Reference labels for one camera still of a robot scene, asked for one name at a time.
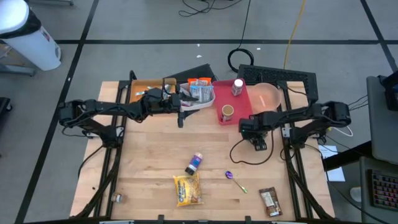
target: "wooden board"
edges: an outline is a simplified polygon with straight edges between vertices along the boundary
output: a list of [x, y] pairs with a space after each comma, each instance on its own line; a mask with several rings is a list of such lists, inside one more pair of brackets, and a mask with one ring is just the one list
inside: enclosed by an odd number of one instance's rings
[[[114, 101], [117, 86], [117, 82], [104, 82], [99, 100]], [[302, 83], [289, 83], [289, 87], [304, 91]], [[301, 94], [290, 92], [290, 99], [293, 108], [307, 105], [306, 97]], [[96, 120], [109, 124], [111, 118], [97, 116]], [[178, 128], [176, 114], [148, 117], [142, 124], [128, 121], [116, 187], [125, 200], [114, 204], [112, 219], [153, 220], [163, 214], [167, 220], [243, 220], [246, 215], [253, 220], [294, 220], [286, 164], [279, 157], [282, 149], [280, 130], [274, 131], [271, 159], [259, 166], [230, 161], [229, 150], [240, 139], [238, 125], [218, 124], [215, 107], [189, 116], [184, 128]], [[270, 135], [266, 142], [269, 149], [263, 152], [256, 152], [248, 142], [242, 142], [233, 152], [234, 160], [264, 160], [271, 153]], [[309, 139], [307, 144], [318, 147], [313, 139]], [[99, 145], [99, 139], [89, 140], [85, 156]], [[177, 207], [173, 175], [185, 175], [184, 170], [195, 152], [203, 154], [198, 173], [204, 204]], [[319, 152], [309, 147], [301, 152], [309, 190], [326, 212], [334, 216]], [[71, 215], [80, 212], [95, 193], [93, 187], [98, 188], [103, 159], [104, 151], [82, 169]], [[248, 194], [226, 179], [226, 170], [230, 170], [247, 188]], [[259, 189], [268, 187], [276, 188], [284, 213], [282, 216], [269, 218], [266, 215]], [[299, 188], [297, 191], [302, 202]]]

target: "red tray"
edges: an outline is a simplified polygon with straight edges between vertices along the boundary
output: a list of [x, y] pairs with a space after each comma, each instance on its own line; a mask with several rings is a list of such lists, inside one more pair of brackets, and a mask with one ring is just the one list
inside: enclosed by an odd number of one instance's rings
[[[238, 96], [232, 95], [231, 91], [235, 79], [213, 82], [214, 93], [216, 95], [215, 104], [217, 108], [217, 117], [220, 125], [238, 124], [239, 119], [248, 119], [249, 115], [253, 114], [246, 84], [242, 78], [240, 78], [240, 80], [243, 81], [243, 89], [242, 93]], [[221, 119], [221, 109], [224, 105], [231, 105], [234, 108], [232, 119], [226, 122], [223, 122]]]

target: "yellow cable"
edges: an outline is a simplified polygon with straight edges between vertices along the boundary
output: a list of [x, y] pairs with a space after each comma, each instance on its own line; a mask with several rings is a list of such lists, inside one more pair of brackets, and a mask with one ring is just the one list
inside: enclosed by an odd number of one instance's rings
[[290, 36], [289, 42], [287, 43], [287, 48], [286, 48], [286, 53], [285, 53], [284, 69], [285, 69], [285, 67], [286, 67], [287, 57], [289, 56], [289, 47], [290, 47], [290, 43], [291, 43], [291, 41], [292, 41], [292, 39], [293, 39], [294, 33], [296, 32], [297, 25], [299, 24], [299, 22], [300, 22], [300, 20], [301, 20], [301, 16], [302, 16], [303, 11], [304, 11], [305, 1], [306, 1], [306, 0], [303, 0], [303, 3], [301, 4], [300, 14], [298, 15], [298, 18], [297, 18], [297, 21], [296, 21], [296, 25], [294, 25], [294, 29], [293, 29], [292, 35]]

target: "paper sheet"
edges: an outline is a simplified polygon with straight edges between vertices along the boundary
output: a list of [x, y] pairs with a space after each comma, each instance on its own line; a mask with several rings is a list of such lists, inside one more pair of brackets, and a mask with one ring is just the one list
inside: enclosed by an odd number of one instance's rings
[[[325, 147], [327, 147], [328, 149], [330, 149], [332, 151], [337, 151], [336, 146], [325, 146]], [[332, 152], [330, 150], [327, 150], [325, 147], [319, 146], [319, 150], [322, 153], [322, 158], [326, 159], [327, 157], [334, 156], [337, 154], [337, 152]], [[328, 176], [329, 176], [329, 180], [331, 182], [345, 182], [346, 181], [346, 179], [344, 178], [343, 168], [341, 168], [341, 167], [328, 171]]]

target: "floor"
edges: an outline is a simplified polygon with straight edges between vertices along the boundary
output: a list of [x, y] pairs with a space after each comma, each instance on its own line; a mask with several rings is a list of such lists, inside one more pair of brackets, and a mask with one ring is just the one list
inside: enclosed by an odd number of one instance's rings
[[[186, 18], [178, 15], [188, 10], [181, 0], [75, 0], [72, 7], [31, 1], [60, 44], [63, 59], [57, 69], [34, 77], [0, 75], [0, 95], [14, 105], [0, 129], [0, 223], [15, 222], [39, 154], [43, 157], [47, 150], [25, 222], [68, 218], [86, 140], [61, 135], [52, 122], [58, 100], [95, 99], [101, 82], [125, 80], [132, 69], [138, 78], [160, 78], [209, 63], [219, 79], [235, 77], [226, 56], [241, 38], [248, 2]], [[370, 8], [373, 26], [362, 3]], [[215, 6], [228, 4], [219, 0]], [[255, 65], [283, 67], [300, 4], [252, 0], [244, 39], [254, 41], [243, 48], [253, 53]], [[294, 37], [307, 41], [291, 46], [287, 68], [317, 74], [320, 102], [350, 103], [364, 96], [367, 76], [390, 75], [396, 68], [397, 7], [394, 0], [308, 0]], [[233, 55], [232, 61], [236, 66], [249, 63], [244, 54]], [[353, 138], [330, 133], [349, 147], [370, 138], [367, 108], [353, 111], [352, 117]], [[348, 194], [359, 185], [359, 167], [343, 170], [346, 182], [333, 184]], [[360, 222], [360, 213], [330, 191], [336, 216]]]

